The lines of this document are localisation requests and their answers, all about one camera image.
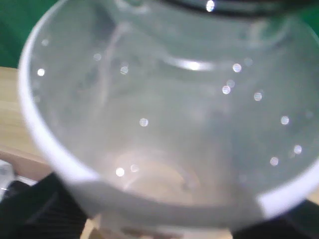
wooden surface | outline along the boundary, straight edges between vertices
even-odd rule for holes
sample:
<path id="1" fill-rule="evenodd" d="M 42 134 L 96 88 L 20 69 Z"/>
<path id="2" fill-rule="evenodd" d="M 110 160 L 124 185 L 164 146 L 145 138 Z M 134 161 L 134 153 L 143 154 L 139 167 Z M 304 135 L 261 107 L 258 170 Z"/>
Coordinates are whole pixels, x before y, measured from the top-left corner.
<path id="1" fill-rule="evenodd" d="M 0 67 L 0 159 L 14 165 L 21 176 L 40 180 L 50 168 L 34 146 L 20 113 L 17 100 L 17 70 Z M 309 196 L 319 204 L 319 188 Z M 88 220 L 81 239 L 101 239 Z"/>

green background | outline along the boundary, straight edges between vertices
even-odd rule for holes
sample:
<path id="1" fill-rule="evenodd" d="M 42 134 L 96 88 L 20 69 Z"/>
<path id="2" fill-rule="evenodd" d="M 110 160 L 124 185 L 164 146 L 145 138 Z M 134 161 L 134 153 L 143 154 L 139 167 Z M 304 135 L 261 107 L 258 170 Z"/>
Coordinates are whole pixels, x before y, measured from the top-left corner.
<path id="1" fill-rule="evenodd" d="M 17 67 L 31 29 L 57 0 L 0 0 L 0 66 Z M 319 34 L 319 7 L 300 13 Z"/>

clear plastic container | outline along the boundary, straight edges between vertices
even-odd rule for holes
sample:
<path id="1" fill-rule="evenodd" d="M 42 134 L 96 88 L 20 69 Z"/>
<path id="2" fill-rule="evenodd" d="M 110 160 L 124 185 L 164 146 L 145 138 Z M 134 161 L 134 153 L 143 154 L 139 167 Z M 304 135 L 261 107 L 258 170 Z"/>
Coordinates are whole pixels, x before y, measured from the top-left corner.
<path id="1" fill-rule="evenodd" d="M 105 234 L 236 230 L 318 183 L 317 40 L 291 16 L 63 0 L 24 48 L 22 109 Z"/>

black object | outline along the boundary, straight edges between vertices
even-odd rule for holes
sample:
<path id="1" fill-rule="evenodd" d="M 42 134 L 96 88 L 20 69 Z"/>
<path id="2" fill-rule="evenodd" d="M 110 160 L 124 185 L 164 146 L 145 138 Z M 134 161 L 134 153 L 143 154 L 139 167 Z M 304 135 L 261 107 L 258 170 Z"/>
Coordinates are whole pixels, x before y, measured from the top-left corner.
<path id="1" fill-rule="evenodd" d="M 78 239 L 87 217 L 54 174 L 0 203 L 1 239 Z"/>
<path id="2" fill-rule="evenodd" d="M 318 0 L 212 0 L 214 8 L 207 11 L 208 0 L 160 0 L 172 6 L 181 7 L 192 12 L 229 16 L 229 17 L 266 17 L 299 10 L 305 6 L 318 3 Z"/>
<path id="3" fill-rule="evenodd" d="M 11 187 L 0 203 L 0 239 L 80 238 L 87 218 L 54 174 L 30 188 L 18 182 Z M 233 232 L 233 237 L 319 239 L 319 206 L 304 201 L 276 219 Z"/>
<path id="4" fill-rule="evenodd" d="M 271 221 L 233 233 L 234 239 L 319 239 L 319 206 L 308 200 Z"/>
<path id="5" fill-rule="evenodd" d="M 18 193 L 21 193 L 25 190 L 27 190 L 30 186 L 22 183 L 20 181 L 13 181 L 8 188 L 6 189 L 3 200 L 8 199 L 14 195 L 17 195 Z"/>

white rim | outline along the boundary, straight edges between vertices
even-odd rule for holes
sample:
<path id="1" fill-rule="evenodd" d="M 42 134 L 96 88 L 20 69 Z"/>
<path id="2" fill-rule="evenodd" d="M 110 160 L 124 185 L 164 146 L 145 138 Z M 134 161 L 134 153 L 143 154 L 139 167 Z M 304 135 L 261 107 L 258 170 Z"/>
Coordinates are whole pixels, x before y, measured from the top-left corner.
<path id="1" fill-rule="evenodd" d="M 35 39 L 46 20 L 66 2 L 67 0 L 61 0 L 50 8 L 35 25 L 28 37 L 19 62 L 18 91 L 22 114 L 24 116 L 26 126 L 36 142 L 36 145 L 42 151 L 58 175 L 67 183 L 74 184 L 96 181 L 99 179 L 99 175 L 86 165 L 76 160 L 76 158 L 68 152 L 68 150 L 63 147 L 51 133 L 33 102 L 29 81 L 30 57 Z"/>
<path id="2" fill-rule="evenodd" d="M 51 166 L 68 184 L 99 181 L 99 175 L 79 162 L 51 133 L 32 99 L 29 63 L 35 39 L 45 21 L 68 0 L 55 4 L 36 24 L 22 51 L 19 63 L 18 90 L 26 125 Z M 257 196 L 265 219 L 281 214 L 300 203 L 319 183 L 319 160 L 304 173 L 275 190 Z"/>

